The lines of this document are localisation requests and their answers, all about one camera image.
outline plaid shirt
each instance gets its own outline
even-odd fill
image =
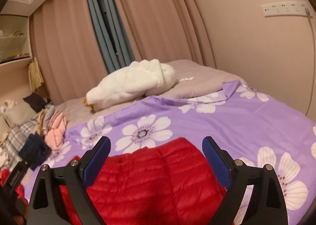
[[[45,106],[45,109],[48,109],[50,107],[51,104],[47,104]],[[39,114],[21,125],[14,126],[10,131],[7,140],[1,146],[7,158],[5,168],[7,168],[10,172],[17,165],[17,163],[22,160],[22,158],[19,156],[19,152],[27,141],[28,136],[37,126],[38,116]]]

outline pink curtain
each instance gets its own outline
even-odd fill
[[[135,59],[188,59],[215,67],[194,0],[115,0]]]
[[[54,104],[85,96],[107,75],[87,0],[46,0],[30,17],[30,38]]]

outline beige pillow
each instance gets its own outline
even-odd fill
[[[7,125],[7,123],[5,122],[5,119],[3,118],[3,116],[0,116],[0,135],[2,133],[7,132],[9,129],[9,126]]]
[[[35,115],[36,112],[25,101],[21,101],[15,107],[6,110],[3,114],[9,126],[13,126],[14,124],[23,124]]]
[[[176,71],[178,83],[160,95],[164,98],[189,99],[222,90],[223,82],[244,82],[237,75],[202,66],[190,60],[177,60],[167,64]]]

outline metal screw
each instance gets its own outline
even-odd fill
[[[48,169],[48,165],[44,164],[42,165],[42,167],[40,168],[42,171],[46,171]]]
[[[72,160],[72,161],[70,162],[70,165],[71,165],[71,166],[76,166],[78,163],[79,163],[78,160]]]
[[[244,162],[243,162],[242,160],[236,159],[236,160],[235,160],[235,164],[236,164],[237,166],[242,166],[242,165],[244,164]]]
[[[269,170],[269,171],[272,171],[273,167],[271,164],[266,164],[265,165],[266,169]]]

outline black cloth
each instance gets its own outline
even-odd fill
[[[47,104],[45,100],[35,92],[28,97],[23,98],[23,100],[27,102],[36,113],[39,113],[42,109],[44,109]]]
[[[27,154],[34,155],[35,160],[30,166],[30,169],[34,171],[37,166],[40,166],[43,162],[45,162],[50,152],[51,149],[47,146],[44,139],[35,133],[28,136],[25,145],[19,152],[19,156],[25,159]]]

